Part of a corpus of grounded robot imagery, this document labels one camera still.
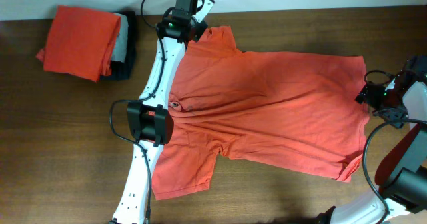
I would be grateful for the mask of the orange t-shirt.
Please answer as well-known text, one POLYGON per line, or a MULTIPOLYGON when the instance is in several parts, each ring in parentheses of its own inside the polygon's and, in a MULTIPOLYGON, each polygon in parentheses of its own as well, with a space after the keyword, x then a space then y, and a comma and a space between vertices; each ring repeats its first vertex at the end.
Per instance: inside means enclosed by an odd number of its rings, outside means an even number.
POLYGON ((361 56, 240 51, 229 27, 209 28, 173 81, 155 198, 209 189, 218 155, 348 182, 366 141, 365 74, 361 56))

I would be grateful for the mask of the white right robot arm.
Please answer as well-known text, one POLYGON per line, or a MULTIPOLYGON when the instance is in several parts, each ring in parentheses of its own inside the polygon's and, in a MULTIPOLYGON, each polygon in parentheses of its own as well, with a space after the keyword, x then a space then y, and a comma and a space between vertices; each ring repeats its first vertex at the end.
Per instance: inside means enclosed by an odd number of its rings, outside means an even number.
POLYGON ((407 60, 402 70, 388 74, 384 83, 366 81, 355 98, 373 108, 383 119, 368 136, 362 153, 362 170, 370 190, 352 202, 331 207, 315 218, 317 224, 387 223, 394 217, 416 214, 426 209, 426 56, 407 60), (382 128, 410 130, 383 158, 375 177, 367 174, 367 154, 371 140, 382 128))

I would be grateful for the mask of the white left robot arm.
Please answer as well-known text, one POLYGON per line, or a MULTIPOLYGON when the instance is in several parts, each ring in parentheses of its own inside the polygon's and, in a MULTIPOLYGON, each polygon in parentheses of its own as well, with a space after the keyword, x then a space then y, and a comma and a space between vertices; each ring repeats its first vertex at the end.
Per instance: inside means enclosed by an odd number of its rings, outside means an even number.
POLYGON ((153 26, 157 51, 147 84, 136 100, 125 100, 133 156, 123 195, 111 223, 149 223, 152 176, 174 122, 169 113, 173 80, 190 41, 199 41, 207 29, 205 17, 214 0, 176 0, 153 26))

